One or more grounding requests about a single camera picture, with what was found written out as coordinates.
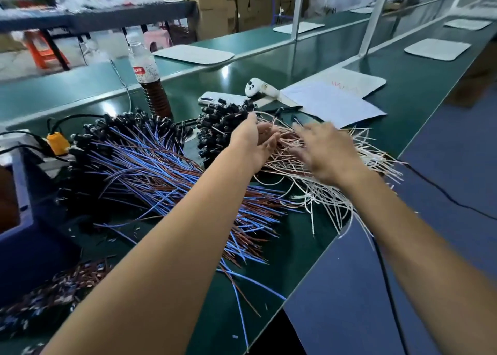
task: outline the hand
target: hand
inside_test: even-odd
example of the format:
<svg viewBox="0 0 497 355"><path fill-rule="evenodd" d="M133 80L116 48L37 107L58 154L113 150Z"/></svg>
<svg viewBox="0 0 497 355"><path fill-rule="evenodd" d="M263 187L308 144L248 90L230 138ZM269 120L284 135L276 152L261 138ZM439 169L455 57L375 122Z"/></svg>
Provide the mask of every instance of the hand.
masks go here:
<svg viewBox="0 0 497 355"><path fill-rule="evenodd" d="M369 169L346 131L337 130L331 123L310 123L304 127L294 123L293 128L306 146L292 148L290 152L304 162L319 181L344 190L368 175Z"/></svg>
<svg viewBox="0 0 497 355"><path fill-rule="evenodd" d="M270 123L257 124L257 115L249 113L231 134L229 149L241 152L256 174L276 149L280 133Z"/></svg>

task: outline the person's right hand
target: person's right hand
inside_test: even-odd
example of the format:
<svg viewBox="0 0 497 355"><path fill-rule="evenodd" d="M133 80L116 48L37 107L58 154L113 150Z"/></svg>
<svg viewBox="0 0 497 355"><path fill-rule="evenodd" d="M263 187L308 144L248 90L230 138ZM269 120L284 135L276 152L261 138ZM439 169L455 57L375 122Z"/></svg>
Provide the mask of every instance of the person's right hand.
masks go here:
<svg viewBox="0 0 497 355"><path fill-rule="evenodd" d="M305 147L290 150L319 181L347 189L354 182L369 175L346 131L339 131L331 123L309 123L304 127L294 123L294 130L304 140Z"/></svg>

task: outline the pink plastic stool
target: pink plastic stool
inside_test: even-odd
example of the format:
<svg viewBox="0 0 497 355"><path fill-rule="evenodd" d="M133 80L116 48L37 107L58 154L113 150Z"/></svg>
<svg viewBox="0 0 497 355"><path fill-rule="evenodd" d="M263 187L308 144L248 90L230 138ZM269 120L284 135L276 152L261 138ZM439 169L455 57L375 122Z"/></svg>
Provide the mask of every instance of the pink plastic stool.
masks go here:
<svg viewBox="0 0 497 355"><path fill-rule="evenodd" d="M165 29L149 30L144 33L145 46L152 52L172 46L169 32Z"/></svg>

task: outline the person's right arm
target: person's right arm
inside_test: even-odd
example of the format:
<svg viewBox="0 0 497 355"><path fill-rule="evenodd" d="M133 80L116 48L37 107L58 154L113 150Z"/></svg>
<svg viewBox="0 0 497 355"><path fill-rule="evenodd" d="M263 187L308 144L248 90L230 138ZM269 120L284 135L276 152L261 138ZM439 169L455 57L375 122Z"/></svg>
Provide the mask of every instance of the person's right arm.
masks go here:
<svg viewBox="0 0 497 355"><path fill-rule="evenodd" d="M295 129L306 143L295 153L351 200L440 351L497 354L495 286L364 165L346 132L329 123Z"/></svg>

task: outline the bottle of dark liquid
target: bottle of dark liquid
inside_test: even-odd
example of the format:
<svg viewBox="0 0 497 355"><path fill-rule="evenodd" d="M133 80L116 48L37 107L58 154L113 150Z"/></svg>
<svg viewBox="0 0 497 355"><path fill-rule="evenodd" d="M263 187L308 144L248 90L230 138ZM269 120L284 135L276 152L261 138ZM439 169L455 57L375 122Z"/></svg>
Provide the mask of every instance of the bottle of dark liquid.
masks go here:
<svg viewBox="0 0 497 355"><path fill-rule="evenodd" d="M129 33L129 61L133 66L136 80L140 83L150 111L160 117L172 118L171 106L164 88L160 83L157 64L154 55L142 43L138 33Z"/></svg>

